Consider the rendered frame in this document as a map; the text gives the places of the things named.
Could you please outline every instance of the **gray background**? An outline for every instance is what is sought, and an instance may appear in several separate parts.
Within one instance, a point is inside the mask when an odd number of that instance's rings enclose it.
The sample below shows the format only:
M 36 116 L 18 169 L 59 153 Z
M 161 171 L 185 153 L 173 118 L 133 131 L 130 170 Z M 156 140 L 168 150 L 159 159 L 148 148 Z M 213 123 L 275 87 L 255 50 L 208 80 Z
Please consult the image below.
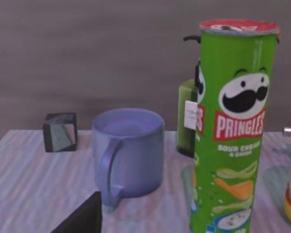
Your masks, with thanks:
M 0 0 L 0 138 L 73 111 L 148 108 L 176 129 L 178 86 L 193 77 L 198 23 L 252 18 L 282 28 L 266 130 L 291 126 L 291 0 Z

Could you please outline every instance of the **mug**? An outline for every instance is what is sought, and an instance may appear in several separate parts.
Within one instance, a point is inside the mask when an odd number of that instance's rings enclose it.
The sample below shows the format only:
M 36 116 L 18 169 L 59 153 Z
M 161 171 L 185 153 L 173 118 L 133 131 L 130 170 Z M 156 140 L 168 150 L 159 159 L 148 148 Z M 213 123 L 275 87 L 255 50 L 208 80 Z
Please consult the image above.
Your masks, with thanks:
M 116 207 L 122 198 L 140 197 L 163 180 L 163 118 L 152 111 L 121 108 L 92 121 L 95 181 L 102 204 Z

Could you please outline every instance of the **dark object in foreground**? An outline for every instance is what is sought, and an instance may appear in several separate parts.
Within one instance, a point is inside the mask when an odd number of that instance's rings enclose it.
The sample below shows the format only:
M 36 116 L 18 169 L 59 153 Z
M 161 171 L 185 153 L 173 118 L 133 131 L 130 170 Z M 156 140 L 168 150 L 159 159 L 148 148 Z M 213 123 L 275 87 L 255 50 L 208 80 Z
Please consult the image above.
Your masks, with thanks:
M 95 192 L 51 233 L 101 233 L 102 204 Z
M 75 113 L 47 114 L 43 124 L 46 152 L 75 151 L 77 126 Z

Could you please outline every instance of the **red lid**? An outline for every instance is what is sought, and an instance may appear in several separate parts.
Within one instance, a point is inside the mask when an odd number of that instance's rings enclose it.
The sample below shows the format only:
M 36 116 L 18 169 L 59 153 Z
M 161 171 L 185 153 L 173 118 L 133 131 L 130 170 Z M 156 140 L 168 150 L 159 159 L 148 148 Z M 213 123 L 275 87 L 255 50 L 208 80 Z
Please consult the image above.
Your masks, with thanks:
M 225 35 L 255 36 L 279 34 L 275 23 L 247 19 L 217 19 L 200 23 L 202 31 Z

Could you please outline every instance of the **wooden table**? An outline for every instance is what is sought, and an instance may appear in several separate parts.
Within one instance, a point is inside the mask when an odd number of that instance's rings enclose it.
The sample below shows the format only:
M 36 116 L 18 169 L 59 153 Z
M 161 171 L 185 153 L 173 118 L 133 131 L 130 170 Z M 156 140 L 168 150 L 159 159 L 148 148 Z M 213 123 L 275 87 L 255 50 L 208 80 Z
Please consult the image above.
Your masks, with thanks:
M 166 132 L 164 181 L 141 198 L 103 211 L 103 233 L 189 233 L 193 160 L 175 150 Z M 265 133 L 251 233 L 291 233 L 283 196 L 291 138 Z M 49 233 L 97 187 L 91 131 L 79 131 L 76 152 L 45 153 L 41 131 L 9 131 L 0 141 L 0 233 Z

